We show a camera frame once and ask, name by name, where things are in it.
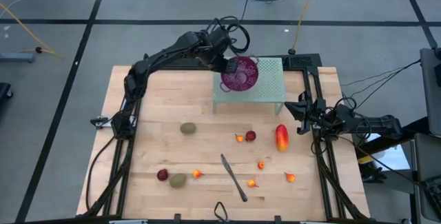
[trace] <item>gray floor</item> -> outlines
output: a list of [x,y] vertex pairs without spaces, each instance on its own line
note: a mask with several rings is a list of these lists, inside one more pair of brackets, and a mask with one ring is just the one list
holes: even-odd
[[[12,1],[0,0],[6,5]],[[305,1],[282,0],[271,5],[250,1],[245,19],[295,20]],[[244,2],[103,0],[97,19],[240,16]],[[417,2],[427,21],[441,21],[438,0]],[[21,19],[88,19],[93,3],[94,0],[25,0],[12,11]],[[305,19],[417,21],[409,0],[311,0]],[[3,29],[6,26],[10,26],[7,31]],[[245,27],[252,38],[250,54],[286,53],[296,31],[295,26]],[[17,24],[0,28],[1,51],[37,45]],[[0,81],[13,84],[15,92],[0,120],[0,223],[13,222],[17,216],[85,26],[35,24],[29,28],[65,58],[42,54],[32,64],[0,63]],[[89,120],[101,112],[112,66],[130,65],[144,52],[153,54],[175,42],[182,33],[201,28],[204,26],[93,26],[27,221],[75,215],[95,135]],[[431,31],[441,43],[441,28]],[[303,26],[297,48],[298,53],[320,53],[323,65],[336,66],[340,82],[347,83],[416,61],[419,49],[427,46],[421,27]],[[419,119],[426,115],[421,80],[419,66],[404,71],[373,95],[360,112],[371,116],[393,114],[403,125]],[[365,85],[343,90],[350,94]],[[361,101],[366,96],[360,94],[356,99]],[[407,194],[380,185],[366,185],[365,190],[372,217],[393,222],[410,217]]]

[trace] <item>wooden table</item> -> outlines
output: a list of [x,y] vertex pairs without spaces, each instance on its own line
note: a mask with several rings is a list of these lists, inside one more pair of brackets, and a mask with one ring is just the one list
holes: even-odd
[[[118,110],[123,98],[123,78],[129,69],[113,68],[103,114],[112,116]],[[212,73],[161,70],[150,76],[141,107],[123,218],[171,219],[179,213],[182,219],[211,220],[216,219],[216,202],[222,201],[231,220],[270,221],[280,215],[284,221],[325,221],[316,157],[310,151],[311,133],[297,135],[300,122],[286,108],[276,116],[273,106],[264,103],[224,104],[213,114]],[[327,105],[334,105],[341,98],[336,69],[319,68],[319,73]],[[301,72],[285,72],[285,84],[288,101],[297,101],[305,90]],[[197,125],[197,132],[184,136],[179,127],[189,121]],[[289,149],[284,153],[274,145],[274,130],[280,123],[289,131]],[[248,130],[255,130],[257,139],[253,143],[236,142],[234,135]],[[111,137],[110,128],[97,131],[91,161]],[[115,143],[94,166],[91,203],[107,185]],[[347,141],[334,141],[334,152],[342,188],[359,210],[369,216],[353,146]],[[241,201],[221,163],[221,153],[230,163],[248,202]],[[265,162],[264,170],[257,168],[258,161]],[[156,173],[163,168],[171,175],[187,174],[185,187],[177,190],[168,181],[158,181]],[[194,179],[195,169],[205,176]],[[295,174],[296,180],[288,183],[284,172]],[[249,179],[260,187],[247,187]],[[328,186],[337,216],[334,191]],[[116,198],[111,213],[115,212]],[[85,187],[77,212],[85,212]]]

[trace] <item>knife blade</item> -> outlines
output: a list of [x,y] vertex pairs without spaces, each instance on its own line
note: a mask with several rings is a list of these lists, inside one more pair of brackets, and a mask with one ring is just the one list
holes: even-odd
[[242,198],[243,202],[248,201],[247,195],[244,193],[242,188],[240,187],[238,181],[236,180],[236,177],[234,176],[232,168],[229,166],[229,163],[227,162],[227,159],[223,154],[220,155],[220,159],[222,160],[223,167],[227,170],[228,174],[233,178],[234,183],[236,184],[237,190],[239,191],[240,197]]

